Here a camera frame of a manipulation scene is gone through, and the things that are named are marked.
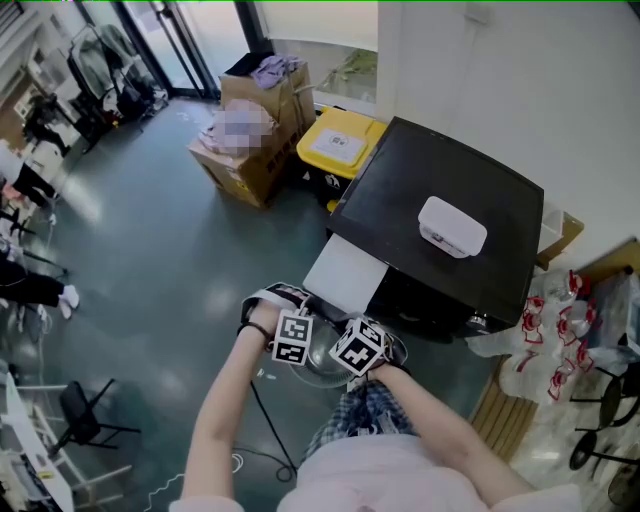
black table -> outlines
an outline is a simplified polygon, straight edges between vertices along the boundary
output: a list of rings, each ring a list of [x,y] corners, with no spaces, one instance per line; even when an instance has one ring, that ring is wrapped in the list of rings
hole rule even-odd
[[[421,237],[418,213],[430,196],[487,228],[477,256],[455,259]],[[455,317],[447,329],[478,314],[488,319],[487,331],[496,331],[515,325],[522,313],[543,196],[540,187],[492,158],[396,117],[340,200],[328,229],[394,269],[389,278],[396,284],[381,285],[387,295],[383,302],[396,303],[409,294],[407,307],[424,299],[412,314],[430,310],[432,317]]]

black pants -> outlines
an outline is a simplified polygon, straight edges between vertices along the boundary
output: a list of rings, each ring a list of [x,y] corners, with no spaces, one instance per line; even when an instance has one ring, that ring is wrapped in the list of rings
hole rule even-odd
[[[27,273],[18,263],[0,261],[0,298],[19,304],[44,304],[56,307],[64,284],[53,277]]]
[[[22,165],[22,169],[20,169],[20,175],[18,176],[16,182],[13,184],[13,188],[15,188],[21,194],[27,196],[40,207],[47,204],[47,201],[36,190],[36,188],[42,190],[47,197],[53,197],[56,193],[55,189],[46,181],[44,181],[40,177],[40,175],[27,164]]]
[[[60,138],[60,135],[58,135],[53,130],[50,130],[46,126],[37,126],[37,127],[33,127],[31,132],[38,140],[51,142],[51,144],[55,144],[56,146],[58,146],[58,149],[60,150],[60,154],[62,156],[67,154],[68,148],[66,144],[62,141],[62,139]]]

yellow lid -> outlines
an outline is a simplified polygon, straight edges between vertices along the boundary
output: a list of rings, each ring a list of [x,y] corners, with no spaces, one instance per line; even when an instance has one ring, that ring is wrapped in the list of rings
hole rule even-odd
[[[362,114],[329,107],[300,139],[300,158],[324,171],[353,179],[387,129]]]

cardboard box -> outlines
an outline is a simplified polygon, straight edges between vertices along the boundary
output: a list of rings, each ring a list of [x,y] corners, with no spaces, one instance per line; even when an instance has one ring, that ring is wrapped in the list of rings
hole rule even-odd
[[[259,208],[270,199],[282,166],[298,141],[296,132],[278,127],[273,145],[248,156],[234,158],[209,151],[197,138],[189,144],[189,151],[215,185]]]
[[[293,91],[309,84],[306,63],[291,73],[291,83],[285,78],[271,89],[261,89],[250,76],[222,75],[221,105],[224,107],[233,99],[251,100],[262,105],[278,124],[287,125],[291,132],[298,131],[300,124],[302,136],[316,120],[313,92],[309,88],[294,96]]]

green floor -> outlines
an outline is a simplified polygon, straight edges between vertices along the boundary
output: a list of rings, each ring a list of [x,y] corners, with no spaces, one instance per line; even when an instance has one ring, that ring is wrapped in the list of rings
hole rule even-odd
[[[72,270],[82,301],[68,322],[52,311],[45,381],[73,379],[97,391],[114,377],[118,385],[99,414],[143,430],[139,438],[123,438],[117,452],[70,450],[89,477],[134,464],[115,486],[125,501],[107,510],[142,511],[147,493],[184,469],[193,422],[233,343],[240,302],[275,281],[301,284],[326,241],[327,213],[305,192],[285,190],[260,211],[216,190],[185,147],[208,117],[206,106],[174,100],[144,133],[123,127],[75,163],[70,156],[69,176],[60,180],[64,200],[47,255]],[[44,251],[44,242],[33,245]],[[25,381],[37,382],[29,336],[9,327],[3,342],[4,356],[20,365]],[[468,416],[492,362],[463,342],[405,342],[414,376]],[[275,379],[256,378],[256,385],[299,460],[338,392],[308,387],[266,357],[262,368]],[[253,399],[239,441],[282,456]],[[291,488],[275,479],[276,469],[267,458],[245,456],[235,483],[247,511],[275,510]],[[154,510],[166,510],[179,490],[174,484],[156,496]]]

